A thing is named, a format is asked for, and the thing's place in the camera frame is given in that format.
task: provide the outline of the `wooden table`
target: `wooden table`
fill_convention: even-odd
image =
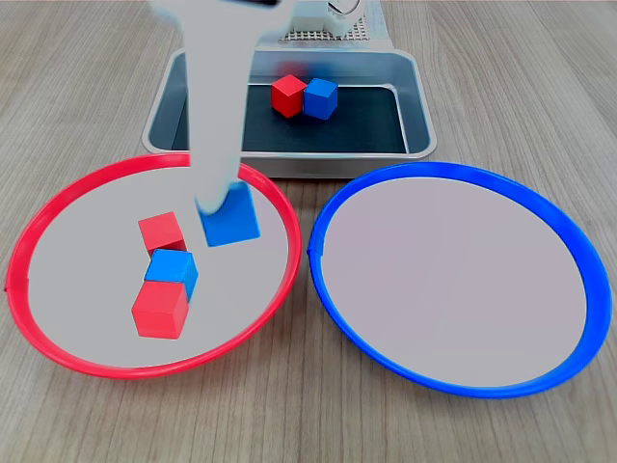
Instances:
[[[416,56],[434,160],[486,168],[577,221],[617,279],[617,4],[393,3]],[[88,172],[145,153],[181,35],[137,2],[0,3],[3,278],[27,221]],[[305,242],[342,183],[280,182]],[[0,310],[2,462],[617,461],[617,336],[545,394],[442,395],[364,356],[328,318],[304,257],[275,318],[222,359],[143,382],[46,360]]]

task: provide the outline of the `red block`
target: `red block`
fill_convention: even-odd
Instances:
[[[177,340],[188,312],[183,283],[144,282],[133,304],[133,319],[143,338]]]
[[[139,228],[150,256],[157,249],[186,251],[184,236],[173,212],[140,220]]]
[[[286,118],[293,118],[302,112],[305,84],[288,74],[272,84],[272,107]]]

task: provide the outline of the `red rim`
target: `red rim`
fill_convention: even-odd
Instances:
[[[287,266],[277,293],[272,298],[265,312],[242,333],[215,349],[190,359],[156,367],[116,368],[88,362],[65,352],[65,350],[47,338],[32,317],[28,300],[30,261],[45,229],[65,207],[79,197],[112,180],[155,169],[189,167],[190,164],[190,154],[188,152],[149,154],[112,164],[72,183],[49,201],[30,221],[26,230],[19,237],[11,256],[5,290],[17,327],[41,354],[67,368],[104,378],[145,379],[164,376],[197,367],[230,352],[231,349],[255,334],[279,309],[293,287],[300,268],[302,254],[300,223],[291,202],[281,189],[268,177],[242,164],[240,166],[239,178],[251,184],[274,205],[281,215],[289,242]]]

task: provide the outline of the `blue block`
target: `blue block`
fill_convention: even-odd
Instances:
[[[190,301],[199,273],[191,253],[157,249],[146,272],[147,282],[184,283]]]
[[[199,205],[197,210],[205,232],[205,240],[210,247],[261,236],[251,190],[244,181],[231,185],[228,196],[218,211],[208,215]]]
[[[327,120],[338,105],[338,85],[322,79],[312,79],[305,88],[304,113]]]

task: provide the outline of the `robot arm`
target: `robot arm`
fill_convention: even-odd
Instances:
[[[184,32],[190,177],[202,212],[237,181],[248,80],[259,40],[288,30],[294,0],[150,0]]]

